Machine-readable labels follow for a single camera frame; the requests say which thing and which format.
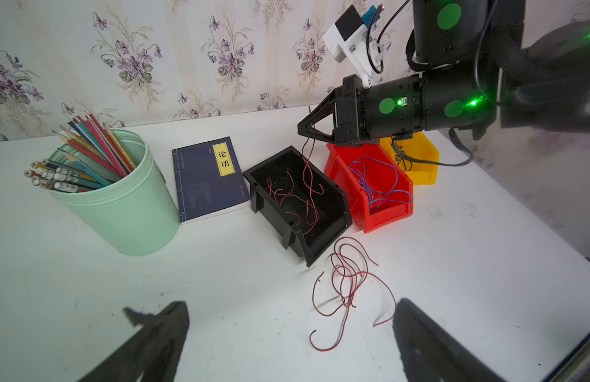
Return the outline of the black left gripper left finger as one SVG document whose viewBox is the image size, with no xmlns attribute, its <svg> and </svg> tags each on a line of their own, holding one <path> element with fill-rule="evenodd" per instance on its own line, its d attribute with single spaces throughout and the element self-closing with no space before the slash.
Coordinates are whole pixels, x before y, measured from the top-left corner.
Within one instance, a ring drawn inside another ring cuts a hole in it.
<svg viewBox="0 0 590 382">
<path fill-rule="evenodd" d="M 187 304 L 171 302 L 155 315 L 129 307 L 123 313 L 142 329 L 80 380 L 173 381 L 190 325 Z"/>
</svg>

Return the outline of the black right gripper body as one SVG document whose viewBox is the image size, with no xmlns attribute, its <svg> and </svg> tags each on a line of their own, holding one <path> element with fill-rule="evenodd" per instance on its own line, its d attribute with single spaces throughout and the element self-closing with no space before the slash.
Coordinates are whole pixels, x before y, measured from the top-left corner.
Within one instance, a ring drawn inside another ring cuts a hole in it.
<svg viewBox="0 0 590 382">
<path fill-rule="evenodd" d="M 333 143 L 376 144 L 382 138 L 410 138 L 424 127 L 421 78 L 407 76 L 364 88 L 358 76 L 333 91 Z"/>
</svg>

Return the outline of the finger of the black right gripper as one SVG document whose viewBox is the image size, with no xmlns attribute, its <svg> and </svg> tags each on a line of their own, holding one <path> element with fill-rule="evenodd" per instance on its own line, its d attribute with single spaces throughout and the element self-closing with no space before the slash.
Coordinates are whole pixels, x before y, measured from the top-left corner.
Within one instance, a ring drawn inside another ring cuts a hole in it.
<svg viewBox="0 0 590 382">
<path fill-rule="evenodd" d="M 306 138 L 315 139 L 318 141 L 322 141 L 325 143 L 335 143 L 334 135 L 325 134 L 322 131 L 317 130 L 312 125 L 305 126 L 305 125 L 298 125 L 298 135 L 301 135 Z"/>
<path fill-rule="evenodd" d="M 322 121 L 322 119 L 332 116 L 337 100 L 341 98 L 341 95 L 341 89 L 333 89 L 298 125 L 312 125 L 315 127 L 315 124 Z"/>
</svg>

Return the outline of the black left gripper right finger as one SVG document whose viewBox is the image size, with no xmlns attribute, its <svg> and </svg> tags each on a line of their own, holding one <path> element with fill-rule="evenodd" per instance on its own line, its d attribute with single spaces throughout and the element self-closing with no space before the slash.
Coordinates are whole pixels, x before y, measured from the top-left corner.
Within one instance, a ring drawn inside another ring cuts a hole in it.
<svg viewBox="0 0 590 382">
<path fill-rule="evenodd" d="M 501 381 L 411 300 L 395 308 L 393 329 L 409 381 Z"/>
</svg>

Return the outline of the black plastic bin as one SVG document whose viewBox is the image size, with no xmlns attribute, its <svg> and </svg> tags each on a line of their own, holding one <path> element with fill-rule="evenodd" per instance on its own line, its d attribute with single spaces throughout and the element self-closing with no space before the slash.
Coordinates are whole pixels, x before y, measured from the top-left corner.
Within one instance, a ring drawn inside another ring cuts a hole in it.
<svg viewBox="0 0 590 382">
<path fill-rule="evenodd" d="M 345 192 L 293 146 L 243 173 L 254 213 L 261 213 L 311 267 L 351 225 Z"/>
</svg>

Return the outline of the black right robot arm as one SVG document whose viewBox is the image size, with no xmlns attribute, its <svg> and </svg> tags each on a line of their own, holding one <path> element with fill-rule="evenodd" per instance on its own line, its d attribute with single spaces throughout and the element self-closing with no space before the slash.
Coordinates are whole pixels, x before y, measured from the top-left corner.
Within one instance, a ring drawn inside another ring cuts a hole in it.
<svg viewBox="0 0 590 382">
<path fill-rule="evenodd" d="M 383 44 L 373 37 L 382 6 L 349 7 L 324 41 L 355 74 L 298 124 L 336 146 L 405 140 L 458 129 L 474 139 L 503 128 L 590 133 L 590 21 L 564 25 L 523 47 L 522 1 L 413 1 L 406 44 L 411 75 L 382 84 Z"/>
</svg>

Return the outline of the yellow plastic bin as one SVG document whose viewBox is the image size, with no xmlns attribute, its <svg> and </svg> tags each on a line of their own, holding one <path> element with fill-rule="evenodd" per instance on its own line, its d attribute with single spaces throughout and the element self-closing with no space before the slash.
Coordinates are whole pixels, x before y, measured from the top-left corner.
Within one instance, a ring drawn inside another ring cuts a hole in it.
<svg viewBox="0 0 590 382">
<path fill-rule="evenodd" d="M 396 165 L 412 180 L 416 186 L 434 185 L 438 176 L 438 165 L 411 162 L 403 158 L 392 146 L 392 138 L 382 138 L 380 146 L 387 152 Z M 412 139 L 397 142 L 403 154 L 414 159 L 438 162 L 440 153 L 424 133 L 414 134 Z"/>
</svg>

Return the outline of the red plastic bin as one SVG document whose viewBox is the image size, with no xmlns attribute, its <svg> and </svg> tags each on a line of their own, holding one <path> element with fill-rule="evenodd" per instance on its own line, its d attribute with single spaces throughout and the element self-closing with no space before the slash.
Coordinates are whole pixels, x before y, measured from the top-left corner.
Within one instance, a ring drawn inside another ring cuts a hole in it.
<svg viewBox="0 0 590 382">
<path fill-rule="evenodd" d="M 355 226 L 370 233 L 414 213 L 414 183 L 379 145 L 327 145 L 325 175 L 345 192 Z"/>
</svg>

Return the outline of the dark blue book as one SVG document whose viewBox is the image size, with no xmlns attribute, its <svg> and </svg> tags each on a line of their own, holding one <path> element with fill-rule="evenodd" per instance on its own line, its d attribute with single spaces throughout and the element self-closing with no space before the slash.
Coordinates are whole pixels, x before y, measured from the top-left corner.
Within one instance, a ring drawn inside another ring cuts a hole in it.
<svg viewBox="0 0 590 382">
<path fill-rule="evenodd" d="M 249 189 L 229 137 L 172 150 L 182 224 L 240 209 Z"/>
</svg>

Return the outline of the green pen cup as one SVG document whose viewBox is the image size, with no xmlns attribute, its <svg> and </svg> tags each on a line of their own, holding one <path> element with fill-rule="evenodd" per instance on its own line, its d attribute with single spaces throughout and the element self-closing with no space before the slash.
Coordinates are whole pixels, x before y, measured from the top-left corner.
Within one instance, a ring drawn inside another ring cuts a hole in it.
<svg viewBox="0 0 590 382">
<path fill-rule="evenodd" d="M 121 129 L 115 135 L 137 163 L 133 173 L 93 191 L 49 193 L 117 251 L 127 256 L 148 255 L 177 234 L 178 208 L 146 141 Z"/>
</svg>

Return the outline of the coloured pencils bundle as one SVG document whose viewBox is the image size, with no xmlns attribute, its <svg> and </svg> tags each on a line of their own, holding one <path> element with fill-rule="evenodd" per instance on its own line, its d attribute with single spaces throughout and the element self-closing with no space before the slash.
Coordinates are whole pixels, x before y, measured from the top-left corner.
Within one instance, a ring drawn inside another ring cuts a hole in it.
<svg viewBox="0 0 590 382">
<path fill-rule="evenodd" d="M 137 162 L 111 126 L 89 113 L 76 116 L 55 135 L 64 146 L 58 159 L 33 162 L 25 176 L 35 187 L 82 194 L 111 186 L 137 169 Z"/>
</svg>

